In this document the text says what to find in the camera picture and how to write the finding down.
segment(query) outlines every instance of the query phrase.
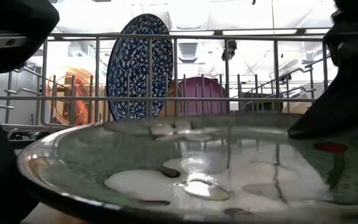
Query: ceiling light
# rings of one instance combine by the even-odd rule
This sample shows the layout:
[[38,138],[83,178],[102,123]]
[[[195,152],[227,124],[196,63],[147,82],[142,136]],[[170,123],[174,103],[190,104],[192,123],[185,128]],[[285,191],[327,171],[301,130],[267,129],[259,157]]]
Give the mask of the ceiling light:
[[306,34],[325,34],[329,29],[307,29]]
[[172,31],[171,35],[214,35],[213,31]]
[[295,34],[296,29],[284,30],[227,30],[223,35],[274,35],[274,34]]

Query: plate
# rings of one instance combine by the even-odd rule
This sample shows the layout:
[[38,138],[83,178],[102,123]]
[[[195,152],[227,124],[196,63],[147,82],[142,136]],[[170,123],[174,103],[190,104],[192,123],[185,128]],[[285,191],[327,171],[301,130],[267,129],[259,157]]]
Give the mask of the plate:
[[[186,97],[200,97],[205,98],[225,98],[226,90],[217,81],[210,78],[204,78],[204,95],[202,93],[203,78],[191,77],[178,84],[178,87],[184,92]],[[218,101],[189,101],[184,108],[186,108],[185,115],[201,115],[201,114],[226,114],[226,104]]]
[[[163,34],[169,30],[155,15],[143,14],[131,20],[121,31],[122,34]],[[173,49],[171,39],[153,39],[152,97],[166,97],[173,72]],[[149,78],[149,39],[118,38],[112,49],[106,76],[106,95],[111,97],[146,97],[146,84]],[[152,114],[158,116],[164,101],[152,102]],[[145,101],[109,101],[109,109],[114,120],[145,119]]]
[[[175,94],[175,81],[171,81],[171,85],[169,88],[169,92],[168,92],[168,97],[175,97],[175,95],[177,95],[177,97],[181,97],[181,90],[180,88],[178,88],[178,93]],[[181,111],[181,105],[182,102],[178,102],[178,110]],[[160,114],[157,116],[157,118],[165,118],[165,117],[169,117],[169,116],[174,116],[175,115],[175,102],[173,100],[168,100],[164,106],[161,109]]]
[[18,165],[35,197],[91,223],[358,218],[358,128],[289,139],[298,118],[212,115],[79,126],[29,146]]
[[[71,96],[71,78],[75,78],[75,95],[76,96],[89,96],[90,95],[90,81],[94,75],[80,67],[66,66],[56,73],[56,95],[57,96]],[[53,75],[49,78],[46,84],[47,96],[53,95]],[[102,85],[99,86],[99,96],[104,96],[105,90]],[[95,96],[95,88],[92,87],[92,96]],[[54,122],[60,124],[70,124],[70,101],[48,101],[49,105],[54,107]],[[89,101],[77,100],[74,102],[74,122],[76,125],[88,124],[94,122],[95,105],[89,104]],[[99,101],[99,117],[101,121],[108,120],[107,103],[105,101]]]

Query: green glazed plate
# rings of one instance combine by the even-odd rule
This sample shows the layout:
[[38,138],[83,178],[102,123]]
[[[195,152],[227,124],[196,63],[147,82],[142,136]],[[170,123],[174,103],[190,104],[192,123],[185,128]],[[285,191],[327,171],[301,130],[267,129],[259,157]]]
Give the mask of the green glazed plate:
[[[172,222],[358,217],[358,128],[289,139],[298,118],[246,114],[79,126],[35,142],[18,166],[36,197],[91,222],[95,217],[73,203],[103,211],[104,221],[120,213]],[[59,198],[71,201],[59,206],[53,201]]]

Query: ceiling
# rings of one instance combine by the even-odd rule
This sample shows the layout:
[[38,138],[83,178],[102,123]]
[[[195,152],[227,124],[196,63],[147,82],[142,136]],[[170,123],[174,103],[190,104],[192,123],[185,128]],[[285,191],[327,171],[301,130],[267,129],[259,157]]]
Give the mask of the ceiling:
[[[273,35],[282,34],[280,29],[331,27],[330,15],[335,11],[333,0],[256,0],[255,5],[252,0],[58,0],[53,5],[60,13],[57,30],[66,33],[120,32],[135,16],[151,13],[172,32],[198,29],[223,30],[227,35]],[[326,29],[314,31],[322,35]],[[180,40],[187,42],[198,43],[193,55],[197,60],[179,65],[180,75],[223,73],[222,40]],[[114,43],[101,41],[102,65],[107,65]],[[72,45],[79,45],[75,49],[87,54],[88,46],[94,49],[96,44],[82,41]],[[247,79],[247,75],[258,73],[269,79],[273,73],[273,42],[243,40],[237,41],[237,48],[230,61],[230,75],[241,74]],[[308,59],[308,53],[320,49],[321,43],[279,42],[280,65],[294,58]]]

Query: red spot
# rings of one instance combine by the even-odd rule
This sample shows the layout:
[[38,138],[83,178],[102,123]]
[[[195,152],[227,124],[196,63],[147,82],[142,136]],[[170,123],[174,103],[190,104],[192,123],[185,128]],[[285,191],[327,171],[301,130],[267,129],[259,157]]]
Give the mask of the red spot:
[[335,142],[319,142],[314,144],[313,147],[317,150],[325,152],[345,152],[349,148],[344,144],[338,144]]

